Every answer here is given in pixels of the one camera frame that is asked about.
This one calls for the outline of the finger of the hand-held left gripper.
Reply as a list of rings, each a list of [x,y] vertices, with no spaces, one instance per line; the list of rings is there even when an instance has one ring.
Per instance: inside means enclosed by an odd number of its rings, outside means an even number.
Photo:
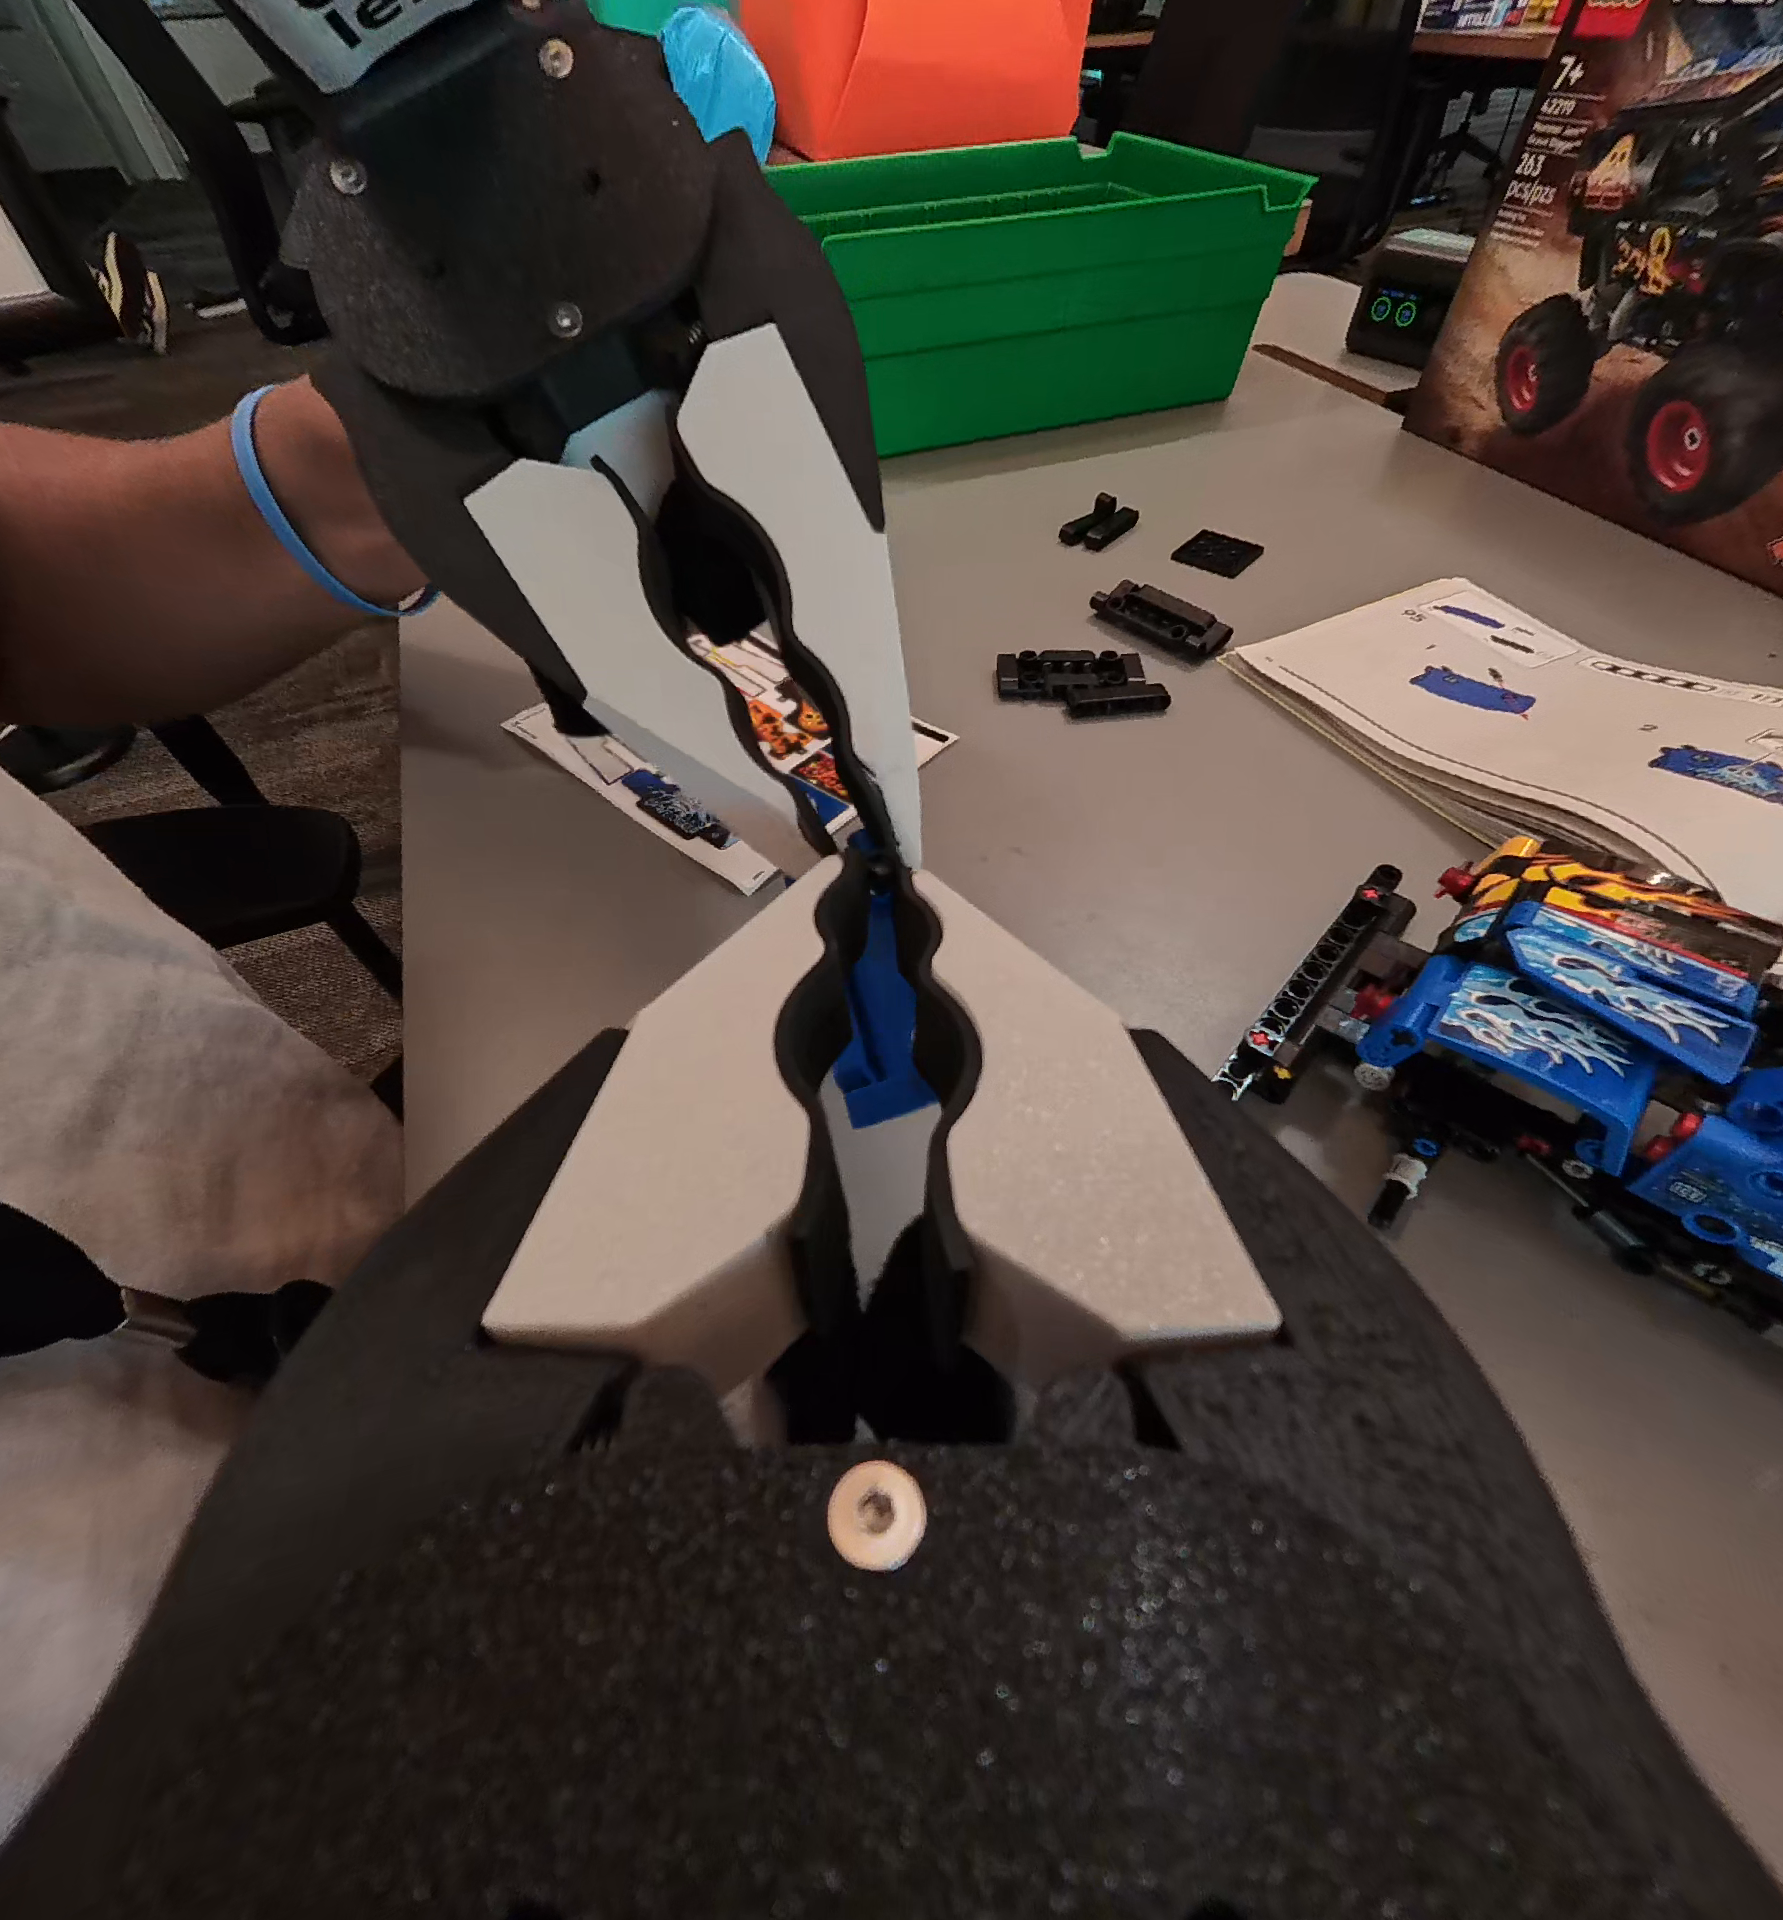
[[[921,770],[883,515],[853,497],[781,323],[707,338],[677,408],[677,469],[731,517],[770,638],[824,682],[853,812],[921,865]]]
[[[667,449],[594,451],[589,469],[514,460],[461,509],[576,672],[599,728],[718,812],[762,852],[834,852],[802,793],[762,765],[741,693],[686,650],[671,607],[656,545],[671,477]]]

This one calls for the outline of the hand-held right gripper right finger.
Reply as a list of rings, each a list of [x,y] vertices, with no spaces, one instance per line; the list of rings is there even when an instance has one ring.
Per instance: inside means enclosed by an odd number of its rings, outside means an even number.
[[[1068,1372],[1276,1340],[1128,1029],[934,875],[894,873],[894,936],[938,1129],[891,1262],[891,1432],[1003,1441]]]

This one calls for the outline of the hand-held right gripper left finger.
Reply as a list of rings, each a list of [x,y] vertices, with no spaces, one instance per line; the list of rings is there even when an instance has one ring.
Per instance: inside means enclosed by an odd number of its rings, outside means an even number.
[[[824,860],[707,950],[626,1044],[519,1231],[481,1331],[499,1344],[694,1366],[736,1441],[781,1441],[762,1380],[802,1314],[781,1216],[802,1188],[808,1120],[774,1070],[781,996],[815,967]]]

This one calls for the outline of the blue lego beam piece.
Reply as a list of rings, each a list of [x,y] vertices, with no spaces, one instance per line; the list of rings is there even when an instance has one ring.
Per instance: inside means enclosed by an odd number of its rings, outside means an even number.
[[[874,884],[866,950],[851,967],[851,1044],[834,1062],[834,1090],[853,1135],[921,1115],[938,1104],[919,1070],[919,987],[898,967],[894,891]]]

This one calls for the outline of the person's left forearm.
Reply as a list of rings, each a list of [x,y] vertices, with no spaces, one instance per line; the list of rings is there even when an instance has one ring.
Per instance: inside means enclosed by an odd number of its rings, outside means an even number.
[[[422,590],[315,381],[259,404],[250,451],[298,540],[259,515],[230,417],[171,441],[0,422],[0,721],[205,712]]]

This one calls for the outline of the lego sticker sheet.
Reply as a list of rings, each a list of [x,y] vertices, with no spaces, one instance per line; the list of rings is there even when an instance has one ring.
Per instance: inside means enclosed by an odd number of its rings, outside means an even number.
[[[756,721],[756,741],[764,765],[808,802],[815,827],[851,833],[853,802],[839,782],[827,712],[802,698],[802,688],[789,678],[770,633],[762,623],[741,643],[704,643],[694,638],[694,654],[714,667]],[[770,875],[781,875],[762,846],[746,846],[697,793],[671,782],[659,765],[632,756],[619,737],[562,737],[549,712],[549,701],[519,711],[502,721],[526,748],[569,770],[580,787],[594,787],[606,802],[614,802],[632,827],[644,827],[656,841],[686,852],[731,891],[762,891]]]

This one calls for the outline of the black lego brick with holes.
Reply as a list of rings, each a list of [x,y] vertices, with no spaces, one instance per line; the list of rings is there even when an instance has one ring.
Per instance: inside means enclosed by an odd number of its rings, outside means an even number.
[[[1162,650],[1175,657],[1209,667],[1227,650],[1227,620],[1140,581],[1118,581],[1105,590],[1088,590],[1088,616],[1144,650]]]

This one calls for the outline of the blue flame lego truck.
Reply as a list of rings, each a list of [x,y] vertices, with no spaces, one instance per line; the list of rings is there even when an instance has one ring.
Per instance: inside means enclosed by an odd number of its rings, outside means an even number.
[[[1783,1344],[1783,929],[1633,860],[1511,835],[1441,873],[1413,946],[1374,865],[1242,1029],[1218,1090],[1347,1065],[1394,1137],[1369,1227],[1441,1154],[1542,1170],[1627,1273]]]

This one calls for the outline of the lego instruction booklet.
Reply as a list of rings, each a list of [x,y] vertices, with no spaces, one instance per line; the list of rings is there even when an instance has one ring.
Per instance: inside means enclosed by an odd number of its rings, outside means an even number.
[[[1475,581],[1224,650],[1224,672],[1471,835],[1536,833],[1783,929],[1783,688],[1613,657]]]

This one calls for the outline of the light blue round cap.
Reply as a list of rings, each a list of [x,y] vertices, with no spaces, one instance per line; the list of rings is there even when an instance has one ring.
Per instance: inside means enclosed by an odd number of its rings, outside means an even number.
[[[659,52],[667,77],[697,136],[741,136],[756,162],[764,162],[774,136],[774,88],[736,19],[718,5],[677,5],[659,29]]]

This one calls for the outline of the blue wristband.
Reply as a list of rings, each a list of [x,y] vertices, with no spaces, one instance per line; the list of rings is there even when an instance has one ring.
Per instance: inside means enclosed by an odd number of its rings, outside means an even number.
[[[350,616],[369,616],[369,620],[405,620],[405,616],[422,616],[441,601],[438,586],[401,600],[401,601],[369,601],[357,600],[347,581],[336,581],[317,554],[298,538],[290,515],[277,509],[269,477],[260,477],[260,460],[259,460],[259,408],[272,394],[272,384],[259,384],[232,404],[230,411],[230,451],[232,451],[232,477],[259,509],[259,517],[269,523],[269,538],[277,540],[277,554],[323,590],[336,600],[341,607]]]

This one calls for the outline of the green plastic bin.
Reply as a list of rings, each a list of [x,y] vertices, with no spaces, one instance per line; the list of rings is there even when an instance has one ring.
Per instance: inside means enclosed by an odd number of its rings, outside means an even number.
[[[1144,136],[770,169],[851,302],[877,460],[1224,404],[1308,171]]]

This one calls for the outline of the orange bag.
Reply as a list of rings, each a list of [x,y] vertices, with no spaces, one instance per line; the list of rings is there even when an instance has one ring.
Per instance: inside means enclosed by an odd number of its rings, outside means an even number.
[[[774,143],[808,162],[1064,142],[1085,0],[741,0]]]

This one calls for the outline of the black device green display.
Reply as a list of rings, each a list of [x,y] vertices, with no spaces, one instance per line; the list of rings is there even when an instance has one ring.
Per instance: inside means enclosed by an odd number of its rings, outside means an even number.
[[[1340,345],[1355,357],[1426,371],[1461,295],[1461,278],[1471,267],[1471,254],[1475,237],[1394,231],[1356,278],[1356,307]]]

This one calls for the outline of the black lego frame piece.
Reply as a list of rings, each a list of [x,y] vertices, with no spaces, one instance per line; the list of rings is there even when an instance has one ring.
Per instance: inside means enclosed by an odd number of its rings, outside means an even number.
[[[1144,688],[1140,654],[1045,650],[995,657],[995,693],[1003,701],[1075,701],[1132,688]]]

